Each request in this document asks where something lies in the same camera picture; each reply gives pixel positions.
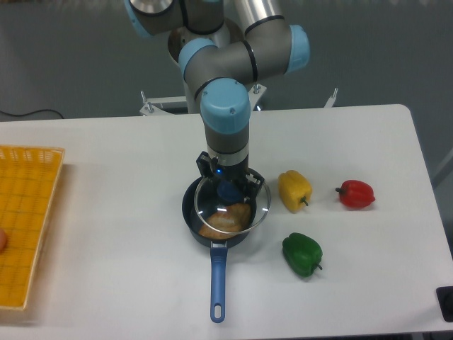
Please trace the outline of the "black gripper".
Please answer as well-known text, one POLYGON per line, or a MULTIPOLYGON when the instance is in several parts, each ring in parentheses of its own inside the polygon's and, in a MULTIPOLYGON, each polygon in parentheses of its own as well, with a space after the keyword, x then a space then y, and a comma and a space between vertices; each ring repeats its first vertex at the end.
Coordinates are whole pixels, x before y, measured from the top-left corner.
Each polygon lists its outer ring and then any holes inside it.
POLYGON ((257 171, 248 170, 248 156, 238 164, 227 166, 221 165, 218 157, 211 158, 206 151, 202 151, 196 164, 201 177, 211 178, 215 185, 221 181, 230 182, 239 188, 240 203, 256 204, 265 179, 257 171))

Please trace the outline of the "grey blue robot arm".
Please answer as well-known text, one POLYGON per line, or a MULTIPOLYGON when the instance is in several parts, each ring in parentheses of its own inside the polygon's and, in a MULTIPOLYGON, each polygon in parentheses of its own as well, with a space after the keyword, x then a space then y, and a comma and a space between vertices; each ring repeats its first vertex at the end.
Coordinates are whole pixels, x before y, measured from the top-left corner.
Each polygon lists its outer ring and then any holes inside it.
POLYGON ((286 22, 277 1, 236 1, 243 35, 232 41, 222 1, 126 1, 132 24, 147 35, 180 33, 176 58, 205 126, 209 166, 224 204, 255 198, 247 182, 249 120, 247 86, 305 67, 310 58, 307 34, 286 22))

